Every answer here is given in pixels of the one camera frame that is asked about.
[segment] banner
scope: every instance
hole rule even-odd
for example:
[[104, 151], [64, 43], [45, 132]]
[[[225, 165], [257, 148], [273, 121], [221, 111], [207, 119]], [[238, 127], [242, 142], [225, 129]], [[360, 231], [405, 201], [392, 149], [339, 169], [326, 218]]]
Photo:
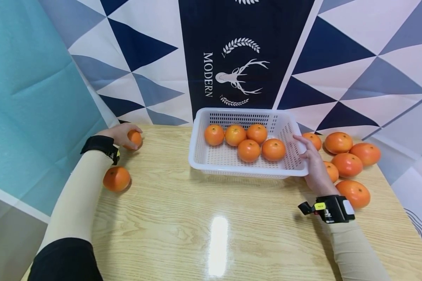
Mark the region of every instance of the banner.
[[193, 117], [272, 108], [314, 0], [179, 0]]

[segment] white plastic basket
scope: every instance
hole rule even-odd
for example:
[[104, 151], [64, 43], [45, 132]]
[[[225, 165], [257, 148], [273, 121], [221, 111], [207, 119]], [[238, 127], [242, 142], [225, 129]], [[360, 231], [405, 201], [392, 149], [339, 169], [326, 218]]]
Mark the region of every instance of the white plastic basket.
[[[216, 147], [205, 142], [204, 131], [211, 124], [219, 124], [224, 130], [232, 124], [247, 129], [252, 124], [262, 124], [268, 130], [268, 139], [280, 139], [286, 145], [286, 156], [279, 162], [269, 162], [260, 156], [253, 163], [239, 159], [237, 148], [225, 141]], [[203, 108], [194, 121], [189, 146], [189, 163], [205, 174], [235, 175], [257, 178], [287, 178], [308, 175], [308, 161], [298, 155], [305, 146], [293, 138], [301, 135], [294, 117], [284, 110]]]

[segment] black wrist strap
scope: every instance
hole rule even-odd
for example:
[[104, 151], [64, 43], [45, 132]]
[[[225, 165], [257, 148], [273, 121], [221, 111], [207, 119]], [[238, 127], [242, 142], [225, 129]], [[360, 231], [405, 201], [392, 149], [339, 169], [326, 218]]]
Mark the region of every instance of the black wrist strap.
[[119, 149], [114, 146], [114, 139], [107, 136], [92, 136], [86, 140], [80, 154], [89, 150], [98, 150], [113, 160], [113, 165], [119, 162]]
[[303, 215], [314, 213], [327, 224], [350, 222], [354, 220], [354, 211], [350, 202], [344, 196], [330, 195], [316, 198], [316, 203], [311, 207], [308, 202], [298, 205]]

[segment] arm sleeve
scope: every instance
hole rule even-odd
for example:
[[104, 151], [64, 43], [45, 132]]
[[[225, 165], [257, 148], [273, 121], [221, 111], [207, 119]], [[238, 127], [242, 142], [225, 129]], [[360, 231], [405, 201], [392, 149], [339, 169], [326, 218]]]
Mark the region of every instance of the arm sleeve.
[[112, 163], [101, 151], [90, 150], [83, 154], [55, 204], [39, 251], [67, 237], [91, 241], [102, 181]]
[[334, 259], [344, 281], [390, 281], [386, 269], [355, 221], [327, 224]]
[[91, 243], [63, 238], [36, 255], [28, 281], [103, 281]]

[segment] tangerine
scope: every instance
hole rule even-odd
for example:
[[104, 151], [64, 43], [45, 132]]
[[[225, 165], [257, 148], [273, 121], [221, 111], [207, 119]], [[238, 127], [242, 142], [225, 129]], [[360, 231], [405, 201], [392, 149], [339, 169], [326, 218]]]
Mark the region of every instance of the tangerine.
[[339, 171], [335, 165], [331, 162], [324, 161], [324, 165], [327, 168], [328, 175], [330, 176], [330, 180], [335, 183], [336, 180], [339, 178]]
[[324, 146], [332, 154], [347, 153], [353, 146], [353, 140], [346, 133], [331, 133], [325, 139]]
[[112, 192], [121, 192], [129, 186], [131, 177], [124, 167], [116, 166], [108, 169], [103, 178], [103, 185]]
[[247, 133], [240, 125], [231, 125], [225, 131], [225, 139], [232, 147], [237, 147], [243, 140], [247, 139]]
[[268, 161], [277, 162], [286, 155], [286, 147], [279, 139], [268, 139], [264, 142], [261, 152]]
[[358, 156], [365, 167], [377, 163], [381, 158], [380, 149], [367, 142], [355, 144], [350, 153]]
[[225, 132], [217, 124], [211, 124], [205, 129], [205, 141], [211, 146], [216, 146], [224, 141]]
[[322, 148], [322, 140], [315, 133], [304, 133], [302, 137], [309, 139], [313, 143], [317, 151]]
[[363, 170], [363, 163], [359, 157], [350, 153], [337, 154], [331, 162], [343, 178], [352, 178]]
[[247, 139], [252, 139], [261, 145], [267, 139], [267, 129], [261, 124], [253, 124], [247, 129]]
[[[128, 136], [128, 138], [132, 142], [134, 142], [138, 146], [138, 149], [141, 147], [141, 145], [142, 145], [142, 136], [141, 136], [141, 134], [138, 131], [131, 130], [131, 131], [128, 132], [127, 136]], [[126, 149], [129, 149], [129, 150], [134, 150], [133, 148], [128, 147], [126, 145], [124, 145], [124, 147]]]
[[361, 209], [370, 203], [369, 190], [354, 180], [343, 180], [336, 184], [342, 196], [345, 196], [354, 209]]
[[238, 156], [244, 162], [255, 162], [260, 154], [261, 148], [259, 147], [259, 144], [252, 139], [241, 141], [241, 143], [238, 145]]

